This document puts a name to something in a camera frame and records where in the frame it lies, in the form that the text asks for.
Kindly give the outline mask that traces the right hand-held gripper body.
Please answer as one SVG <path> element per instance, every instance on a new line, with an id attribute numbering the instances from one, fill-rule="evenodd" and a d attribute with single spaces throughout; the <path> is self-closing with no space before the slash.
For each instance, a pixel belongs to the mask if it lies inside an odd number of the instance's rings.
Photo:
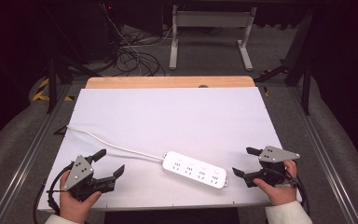
<path id="1" fill-rule="evenodd" d="M 255 178 L 262 179 L 273 187 L 282 184 L 286 179 L 286 170 L 283 162 L 297 160 L 300 158 L 300 155 L 277 147 L 266 146 L 257 158 L 261 165 L 261 170 L 245 174 L 244 181 L 248 188 L 255 187 Z"/>

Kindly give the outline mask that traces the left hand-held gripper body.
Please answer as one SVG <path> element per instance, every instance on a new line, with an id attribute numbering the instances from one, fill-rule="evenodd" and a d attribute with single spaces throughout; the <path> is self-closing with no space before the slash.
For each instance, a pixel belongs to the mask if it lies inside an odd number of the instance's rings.
<path id="1" fill-rule="evenodd" d="M 87 157 L 78 155 L 63 190 L 69 191 L 78 201 L 85 201 L 96 191 L 106 193 L 114 190 L 116 180 L 111 176 L 96 179 L 93 175 L 94 169 L 87 162 Z"/>

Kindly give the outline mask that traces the person's left hand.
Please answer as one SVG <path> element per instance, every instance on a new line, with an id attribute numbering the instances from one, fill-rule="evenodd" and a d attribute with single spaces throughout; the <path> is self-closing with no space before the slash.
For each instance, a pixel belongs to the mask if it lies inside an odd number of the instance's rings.
<path id="1" fill-rule="evenodd" d="M 96 191 L 87 200 L 78 201 L 69 191 L 63 190 L 69 174 L 69 171 L 64 172 L 60 180 L 60 190 L 62 191 L 60 193 L 60 217 L 81 224 L 87 220 L 91 207 L 96 204 L 102 193 Z"/>

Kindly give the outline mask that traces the person's right hand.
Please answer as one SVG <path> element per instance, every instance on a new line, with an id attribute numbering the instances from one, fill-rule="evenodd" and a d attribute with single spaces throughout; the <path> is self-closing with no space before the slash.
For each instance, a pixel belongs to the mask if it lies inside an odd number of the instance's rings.
<path id="1" fill-rule="evenodd" d="M 283 165 L 291 177 L 296 177 L 296 163 L 294 161 L 284 161 Z M 273 206 L 292 203 L 296 200 L 295 187 L 275 188 L 259 178 L 255 178 L 254 183 L 267 194 Z"/>

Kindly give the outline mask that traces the white power strip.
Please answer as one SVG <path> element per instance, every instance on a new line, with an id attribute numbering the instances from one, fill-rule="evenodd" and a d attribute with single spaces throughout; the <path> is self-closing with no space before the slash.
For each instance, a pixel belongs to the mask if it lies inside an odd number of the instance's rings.
<path id="1" fill-rule="evenodd" d="M 162 168 L 171 174 L 215 189 L 227 186 L 227 171 L 225 169 L 177 152 L 169 151 L 165 154 Z"/>

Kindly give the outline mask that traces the person's dark lap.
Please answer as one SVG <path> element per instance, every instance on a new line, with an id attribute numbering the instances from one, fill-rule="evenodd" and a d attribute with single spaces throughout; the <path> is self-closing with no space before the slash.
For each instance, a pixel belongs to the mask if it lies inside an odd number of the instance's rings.
<path id="1" fill-rule="evenodd" d="M 240 224 L 236 208 L 108 212 L 104 224 Z"/>

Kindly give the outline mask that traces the black metal stand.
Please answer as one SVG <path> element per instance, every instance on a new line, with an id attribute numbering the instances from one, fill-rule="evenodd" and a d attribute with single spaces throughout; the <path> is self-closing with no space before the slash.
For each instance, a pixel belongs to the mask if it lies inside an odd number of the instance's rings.
<path id="1" fill-rule="evenodd" d="M 49 103 L 48 103 L 48 114 L 50 114 L 54 107 L 57 104 L 58 101 L 58 95 L 57 95 L 57 77 L 59 76 L 59 72 L 57 69 L 60 66 L 72 66 L 77 71 L 79 71 L 81 74 L 84 74 L 88 77 L 97 77 L 98 74 L 96 72 L 91 71 L 84 65 L 77 63 L 73 59 L 70 59 L 67 56 L 56 56 L 50 59 L 48 62 L 48 97 L 49 97 Z"/>
<path id="2" fill-rule="evenodd" d="M 306 40 L 314 9 L 308 9 L 305 13 L 301 23 L 299 24 L 293 42 L 283 60 L 281 65 L 271 71 L 264 71 L 262 75 L 255 79 L 255 82 L 262 83 L 268 79 L 287 72 L 287 77 L 284 83 L 287 87 L 295 87 L 299 80 L 303 80 L 301 106 L 306 115 L 309 112 L 309 96 L 310 96 L 310 59 L 306 52 Z"/>

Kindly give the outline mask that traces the white table cover sheet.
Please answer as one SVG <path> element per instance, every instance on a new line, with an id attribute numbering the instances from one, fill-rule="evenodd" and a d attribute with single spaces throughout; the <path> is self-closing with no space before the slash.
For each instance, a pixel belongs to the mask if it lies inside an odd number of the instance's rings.
<path id="1" fill-rule="evenodd" d="M 77 155 L 100 149 L 95 177 L 124 174 L 114 191 L 96 203 L 99 210 L 141 210 L 199 206 L 242 206 L 268 202 L 248 188 L 232 168 L 260 168 L 247 147 L 281 143 L 257 88 L 84 89 L 48 177 L 54 179 Z M 162 168 L 169 151 L 219 166 L 227 186 L 215 189 Z"/>

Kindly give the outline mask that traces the yellow black hazard tape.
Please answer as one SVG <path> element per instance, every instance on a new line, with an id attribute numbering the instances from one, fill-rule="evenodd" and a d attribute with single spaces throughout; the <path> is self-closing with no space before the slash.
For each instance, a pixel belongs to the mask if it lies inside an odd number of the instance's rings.
<path id="1" fill-rule="evenodd" d="M 40 85 L 33 97 L 34 101 L 48 101 L 49 100 L 49 96 L 44 94 L 44 90 L 47 85 L 48 85 L 48 78 L 45 77 L 43 79 L 43 81 L 40 83 Z M 75 96 L 68 95 L 64 98 L 65 102 L 73 102 L 74 100 L 75 100 Z"/>

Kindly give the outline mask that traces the black equipment box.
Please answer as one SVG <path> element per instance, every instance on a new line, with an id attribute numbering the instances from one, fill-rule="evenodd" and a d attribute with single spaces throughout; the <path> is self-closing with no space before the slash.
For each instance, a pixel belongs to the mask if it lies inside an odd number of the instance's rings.
<path id="1" fill-rule="evenodd" d="M 101 61 L 117 57 L 117 32 L 99 4 L 73 6 L 74 24 L 87 60 Z"/>

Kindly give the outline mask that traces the aluminium floor rail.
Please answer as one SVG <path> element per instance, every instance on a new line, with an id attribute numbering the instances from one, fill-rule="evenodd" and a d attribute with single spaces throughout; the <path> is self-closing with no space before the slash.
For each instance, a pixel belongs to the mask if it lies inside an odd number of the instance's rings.
<path id="1" fill-rule="evenodd" d="M 71 86 L 69 84 L 63 84 L 60 87 L 56 98 L 56 104 L 51 109 L 49 109 L 48 113 L 44 116 L 44 119 L 36 132 L 32 144 L 28 147 L 27 152 L 23 157 L 19 167 L 15 170 L 15 173 L 11 178 L 5 194 L 0 200 L 0 224 L 2 224 L 5 220 L 10 207 L 19 194 L 21 187 L 34 164 L 34 160 L 36 159 L 41 146 L 45 141 L 48 128 L 51 125 L 51 122 L 54 120 L 55 115 L 70 88 Z"/>
<path id="2" fill-rule="evenodd" d="M 353 203 L 343 185 L 340 176 L 338 175 L 336 167 L 334 166 L 329 155 L 327 154 L 320 135 L 317 134 L 317 131 L 310 116 L 304 112 L 299 93 L 293 87 L 289 87 L 288 91 L 293 101 L 295 102 L 303 121 L 305 122 L 306 129 L 310 135 L 310 140 L 315 154 L 324 170 L 324 174 L 326 175 L 327 181 L 337 199 L 338 205 L 347 223 L 358 224 L 358 213 L 353 206 Z"/>

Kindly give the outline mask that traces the white metal stand frame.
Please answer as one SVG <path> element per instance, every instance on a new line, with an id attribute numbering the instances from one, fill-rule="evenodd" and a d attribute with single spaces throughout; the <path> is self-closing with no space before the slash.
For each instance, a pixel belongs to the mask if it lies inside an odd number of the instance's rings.
<path id="1" fill-rule="evenodd" d="M 245 12 L 224 11 L 183 11 L 178 5 L 172 7 L 172 43 L 169 68 L 177 68 L 178 58 L 178 27 L 222 27 L 243 28 L 243 38 L 237 41 L 245 69 L 252 71 L 253 65 L 247 51 L 247 42 L 255 19 L 256 7 Z"/>

